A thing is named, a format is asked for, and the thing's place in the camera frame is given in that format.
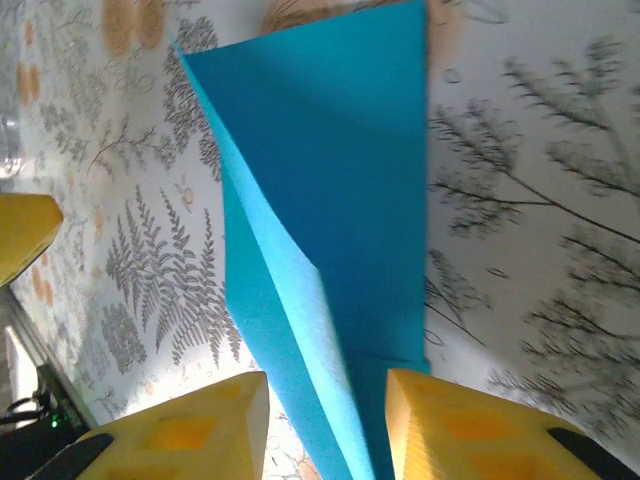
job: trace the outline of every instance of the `floral wallpaper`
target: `floral wallpaper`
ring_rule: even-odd
[[[216,141],[171,38],[197,52],[384,3],[0,4],[22,140],[0,188],[65,215],[13,289],[98,422],[258,368],[225,309]],[[640,4],[429,8],[434,373],[640,470]],[[319,478],[272,397],[265,478]]]

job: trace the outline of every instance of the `blue folded paper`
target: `blue folded paper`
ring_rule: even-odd
[[[219,143],[227,303],[323,478],[393,478],[426,371],[422,0],[183,57]]]

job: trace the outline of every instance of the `fern leaf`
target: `fern leaf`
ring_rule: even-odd
[[[147,330],[147,325],[155,313],[160,301],[160,289],[153,274],[145,275],[145,288],[141,292],[142,296],[142,329]]]
[[[590,144],[566,140],[551,142],[547,145],[546,153],[564,171],[574,173],[584,180],[594,196],[603,197],[621,192],[640,199],[640,185],[630,185],[630,179],[617,164],[596,158]]]
[[[516,85],[526,90],[526,95],[537,99],[536,104],[545,106],[555,115],[572,122],[581,123],[600,130],[609,130],[609,125],[593,107],[585,105],[578,94],[561,92],[549,82],[527,69],[526,64],[514,57],[504,62],[506,74],[516,81]]]
[[[202,315],[193,317],[182,322],[173,335],[171,356],[173,363],[179,365],[186,350],[190,347],[202,345],[207,338],[206,325]]]
[[[220,350],[224,340],[224,327],[218,318],[207,318],[207,337],[209,338],[209,349],[213,355],[216,367],[220,368]]]
[[[167,282],[161,284],[160,294],[156,349],[160,348],[164,338],[185,318],[185,310],[178,301],[178,295]]]

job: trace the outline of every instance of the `fern print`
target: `fern print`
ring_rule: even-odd
[[[218,46],[213,23],[206,17],[180,20],[176,41],[184,53],[196,53]],[[220,155],[204,112],[191,88],[187,74],[172,46],[167,47],[164,71],[169,82],[164,87],[165,121],[172,126],[177,152],[185,152],[189,141],[199,134],[200,161],[220,181]]]
[[[623,48],[611,37],[600,37],[585,49],[584,71],[554,59],[553,79],[538,75],[515,57],[504,67],[520,98],[545,110],[544,121],[559,120],[560,127],[570,125],[574,131],[588,129],[608,141],[612,158],[599,155],[591,143],[571,139],[546,143],[544,158],[560,167],[568,185],[583,187],[593,197],[635,204],[640,212],[640,183],[629,149],[601,103],[603,96],[621,86],[618,55]],[[558,78],[562,86],[554,85]],[[543,210],[566,216],[568,228],[558,244],[566,254],[570,288],[539,300],[524,316],[537,334],[522,341],[520,349],[538,373],[494,371],[488,388],[572,416],[599,438],[624,436],[632,424],[640,423],[640,335],[613,329],[608,317],[612,301],[622,309],[618,314],[631,316],[640,304],[640,238],[525,180],[518,169],[524,141],[518,126],[491,108],[488,100],[471,100],[463,112],[437,107],[431,127],[467,167],[464,172],[443,169],[430,186],[443,204],[457,212],[449,225],[453,235],[486,238]],[[503,185],[520,193],[501,195]],[[455,315],[451,320],[459,322]]]
[[[431,249],[429,263],[435,270],[433,280],[425,278],[425,306],[462,330],[480,345],[485,344],[470,331],[464,313],[481,307],[491,308],[491,298],[480,295],[451,264],[442,252]],[[442,345],[442,340],[431,331],[425,337],[431,344]]]
[[[141,134],[132,134],[129,127],[129,117],[125,116],[120,126],[112,127],[111,120],[105,122],[102,138],[98,144],[98,151],[89,163],[87,173],[99,165],[115,180],[114,159],[119,159],[125,169],[131,169],[131,159],[135,159],[141,168],[145,168],[146,160],[151,157],[169,170],[175,161],[175,149],[168,135],[157,138],[155,127],[149,128]]]
[[[205,343],[216,365],[225,343],[239,361],[242,340],[226,310],[224,282],[215,273],[210,213],[204,211],[204,248],[197,258],[180,215],[164,191],[161,195],[170,235],[161,235],[164,232],[138,186],[135,213],[127,202],[125,218],[118,215],[118,234],[112,240],[105,271],[136,313],[142,329],[146,331],[153,321],[156,349],[171,337],[176,365],[189,348]]]
[[[116,360],[118,371],[124,375],[134,362],[143,364],[147,352],[140,342],[138,329],[123,304],[103,308],[102,336]]]

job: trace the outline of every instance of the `yellow foam block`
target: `yellow foam block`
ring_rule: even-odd
[[[113,443],[78,480],[259,480],[269,424],[264,372],[249,372],[84,436]]]
[[[62,220],[50,196],[0,193],[0,286],[11,282],[51,245]]]
[[[396,480],[599,480],[547,430],[552,415],[409,370],[390,370]]]

